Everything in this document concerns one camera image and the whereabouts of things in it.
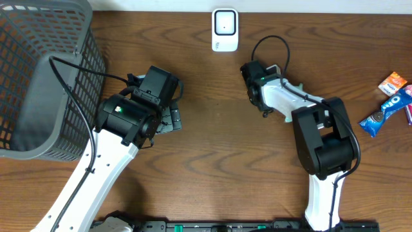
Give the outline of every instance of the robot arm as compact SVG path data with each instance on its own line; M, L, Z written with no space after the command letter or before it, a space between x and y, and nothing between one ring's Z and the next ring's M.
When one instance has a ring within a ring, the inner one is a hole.
M122 138L107 130L95 133L95 140L98 155L94 172L83 183L56 231L88 231L113 183L138 151L134 144L122 145ZM45 232L52 229L57 216L88 167L91 157L90 149L89 141L79 164L54 205L32 232Z
M305 218L313 230L326 231L329 228L333 183L351 168L351 162L355 158L354 143L348 130L329 111L282 87L279 69L274 70L273 66L264 69L258 61L251 61L241 67L241 73L251 103L264 112L264 117L277 110L285 117L292 118L297 155L303 168L310 174L309 203ZM283 83L301 95L327 104L349 122L340 99L324 100L308 95L292 86L285 78ZM320 129L331 127L332 133L321 136ZM339 223L342 183L343 180L337 188L332 227Z
M123 169L144 149L146 140L153 146L155 134L182 128L177 101L183 94L183 83L175 76L150 67L145 76L129 74L128 87L114 94L99 107L94 137L95 163L79 191L68 205L55 231L89 231L98 209ZM180 96L172 99L177 86ZM57 217L83 179L91 158L90 140L75 171L49 212L32 232L51 231ZM111 221L111 230L132 232L131 226Z

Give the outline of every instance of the oreo cookie package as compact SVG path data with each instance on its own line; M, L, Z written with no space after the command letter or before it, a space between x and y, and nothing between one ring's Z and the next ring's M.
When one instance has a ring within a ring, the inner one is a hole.
M364 131L368 132L372 137L375 137L382 125L391 115L411 103L412 96L407 94L404 89L400 89L380 107L380 111L372 113L369 117L360 122L359 125Z

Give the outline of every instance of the wire mesh basket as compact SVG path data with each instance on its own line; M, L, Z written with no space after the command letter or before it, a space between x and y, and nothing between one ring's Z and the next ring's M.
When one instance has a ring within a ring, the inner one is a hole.
M0 156L70 161L85 124L52 72L51 55L104 72L86 0L0 0ZM104 78L55 62L93 124Z

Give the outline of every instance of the black cable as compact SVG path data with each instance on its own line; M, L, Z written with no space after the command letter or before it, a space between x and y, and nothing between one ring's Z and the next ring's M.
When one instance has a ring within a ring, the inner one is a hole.
M353 142L355 143L355 151L354 151L354 152L355 152L355 156L356 156L356 163L355 163L355 165L353 166L352 169L350 169L350 170L347 171L346 173L343 173L341 176L337 177L337 178L335 179L335 182L333 183L332 204L331 204L330 213L329 213L329 216L330 216L330 219L329 219L329 232L330 232L330 231L332 230L332 215L333 215L333 209L334 209L334 207L335 207L336 191L337 191L337 188L338 188L338 184L337 184L337 183L338 183L338 181L340 181L340 180L343 179L344 177L347 177L348 175L351 175L351 174L352 174L354 171L356 171L356 169L359 167L359 164L361 163L361 147L359 146L359 142L358 142L358 140L357 140L357 138L356 138L355 133L353 132L353 130L352 130L351 126L350 126L350 123L349 123L348 121L344 120L344 118L342 117L342 115L341 115L340 113L338 113L336 110L334 110L333 108L329 107L327 104L325 104L325 103L323 103L323 102L318 102L318 101L316 101L316 100L313 100L313 99L309 98L308 95L302 95L302 94L300 94L300 93L298 93L298 92L290 89L290 88L287 86L287 84L290 84L289 82L288 82L288 83L284 83L284 82L283 82L283 76L285 75L286 70L287 70L288 65L289 65L290 49L289 49L288 43L287 43L282 37L280 37L280 36L278 36L278 35L268 35L268 36L262 38L262 39L255 45L255 47L254 47L254 49L253 49L252 57L251 57L252 61L253 61L254 52L255 52L256 48L257 48L257 47L259 46L259 44L262 43L265 39L268 39L268 38L270 38L270 37L274 37L274 38L280 39L280 40L285 44L286 50L287 50L287 58L286 58L285 68L284 68L284 70L283 70L283 73L280 75L281 86L284 87L284 88L285 88L286 90L288 90L289 92L295 94L296 96L301 97L301 98L303 98L303 99L306 100L306 101L313 102L313 103L315 103L316 105L322 107L324 110L328 110L331 114L335 115L335 116L343 123L343 125L346 127L346 129L349 131L350 136L352 137Z
M280 39L280 40L282 40L282 42L286 45L286 48L287 48L287 50L288 50L288 56L287 56L287 58L286 58L285 67L283 68L283 75L285 75L285 73L286 73L286 71L287 71L287 69L288 69L288 65L289 65L290 50L289 50L289 45L288 45L288 43L285 41L285 39L283 39L282 37L280 37L280 36L278 36L278 35L268 35L268 36L262 38L261 40L259 40L259 42L257 42L257 44L255 45L255 47L253 48L252 57L251 57L250 59L253 61L253 58L254 58L254 56L255 56L256 48L258 48L259 44L262 43L265 39L268 39L268 38L277 38L277 39Z
M127 81L125 79L121 78L121 77L117 77L115 75L100 73L100 72L96 72L96 71L93 71L93 70L89 70L87 68L83 68L79 65L72 64L70 62L67 62L65 60L62 60L62 59L54 57L54 56L49 57L49 63L50 63L51 69L53 70L53 73L56 75L57 80L60 82L60 84L64 88L64 91L67 93L68 97L70 98L71 101L73 101L74 105L76 106L77 110L79 111L80 116L82 117L82 119L83 119L83 121L86 125L86 129L88 131L88 134L89 134L89 137L90 137L90 143L91 143L90 163L89 163L88 167L86 168L86 171L84 172L83 177L81 178L81 180L77 184L76 188L74 189L73 193L70 195L69 199L67 200L67 202L63 206L62 210L60 211L59 216L56 218L56 221L54 222L54 225L51 228L51 232L54 232L59 227L59 223L60 223L63 215L65 214L65 212L69 208L69 206L70 206L71 202L73 201L73 199L76 197L76 194L79 192L79 190L82 187L83 183L86 181L86 178L88 177L88 175L90 173L94 172L93 165L94 165L95 159L96 159L96 144L95 144L95 138L93 136L93 131L92 131L91 125L88 122L86 114L84 113L81 105L79 104L79 102L76 100L76 98L72 94L72 92L69 89L68 85L64 82L64 80L61 77L60 73L57 71L56 66L54 65L53 61L59 61L60 63L67 64L68 66L78 68L78 69L80 69L82 71L85 71L85 72L93 73L93 74L96 74L96 75L101 75L101 76L104 76L104 77L111 77L111 78L118 79L120 81L124 81L125 83L127 83Z
M118 77L118 76L115 76L115 75L111 75L111 74L107 74L107 73L102 73L102 72L96 72L96 71L93 71L93 70L90 70L90 69L87 69L87 68L83 68L83 67L81 67L81 66L79 66L79 65L76 65L76 64L67 62L67 61L65 61L65 60L63 60L63 59L60 59L60 58L54 57L54 56L53 56L53 60L59 61L60 63L66 64L66 65L68 65L68 66L72 66L72 67L77 68L77 69L79 69L79 70L82 70L82 71L84 71L84 72L89 72L89 73L96 74L96 75L101 75L101 76L104 76L104 77L111 77L111 78L117 79L117 80L119 80L119 81L123 81L124 83L127 84L127 80L126 80L126 79L123 79L123 78Z

